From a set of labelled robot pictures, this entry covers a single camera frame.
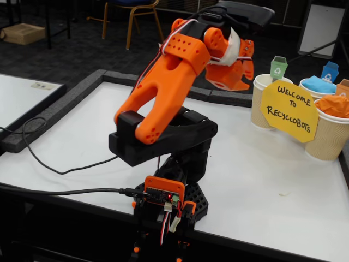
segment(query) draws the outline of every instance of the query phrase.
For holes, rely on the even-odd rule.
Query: black plastic bracket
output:
[[[218,126],[198,112],[181,108],[157,142],[145,145],[135,138],[143,116],[133,111],[119,115],[117,132],[109,135],[109,149],[130,166],[139,165],[164,154],[193,148],[214,137]]]

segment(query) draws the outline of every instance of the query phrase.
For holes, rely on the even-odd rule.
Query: carpet floor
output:
[[[37,26],[45,26],[45,15],[34,15],[30,5],[22,7],[22,20]],[[51,31],[58,32],[65,27],[64,12],[51,10]],[[108,24],[107,36],[102,40],[102,23],[79,19],[71,24],[71,39],[62,33],[52,38],[52,50],[47,49],[45,40],[21,46],[0,42],[0,73],[24,78],[59,82],[73,88],[87,75],[97,69],[114,70],[121,73],[139,75],[158,50],[160,41],[153,17],[140,19],[141,33],[134,28],[131,47],[125,49],[127,35],[127,14],[114,12]],[[160,22],[164,35],[171,28],[170,19],[165,12],[160,12]],[[0,27],[6,25],[7,19],[0,16]],[[297,44],[300,30],[290,36],[290,30],[270,26],[268,30],[249,38],[255,41],[255,75],[270,72],[270,62],[275,55],[288,59],[297,56]],[[336,83],[343,78],[349,78],[349,65],[345,63],[340,48],[337,48],[333,62],[339,64],[340,75]],[[301,79],[312,75],[321,75],[322,67],[327,60],[304,57],[289,64],[285,76],[298,84]],[[194,83],[197,87],[215,89],[204,79],[204,73]]]

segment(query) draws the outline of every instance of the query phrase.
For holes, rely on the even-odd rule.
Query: yellow sign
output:
[[[318,112],[308,91],[277,80],[263,90],[260,109],[272,127],[303,143],[314,139]]]

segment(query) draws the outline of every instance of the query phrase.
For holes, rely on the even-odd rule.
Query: white table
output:
[[[61,84],[0,74],[0,127],[13,124],[61,87]]]
[[[113,157],[108,135],[130,88],[104,82],[32,143],[49,166],[65,171]],[[257,130],[250,109],[187,99],[184,106],[219,126],[206,175],[209,202],[195,229],[312,258],[349,260],[349,191],[339,162],[310,159],[304,145],[282,132]],[[145,114],[151,102],[141,108]],[[59,176],[25,149],[0,157],[0,182],[40,190],[135,187],[155,171],[152,159],[131,168],[122,160]],[[132,214],[131,199],[113,193],[69,198]]]

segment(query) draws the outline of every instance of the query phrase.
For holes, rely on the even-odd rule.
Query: cardboard box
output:
[[[9,43],[28,45],[45,38],[45,27],[21,23],[2,29],[0,38]]]

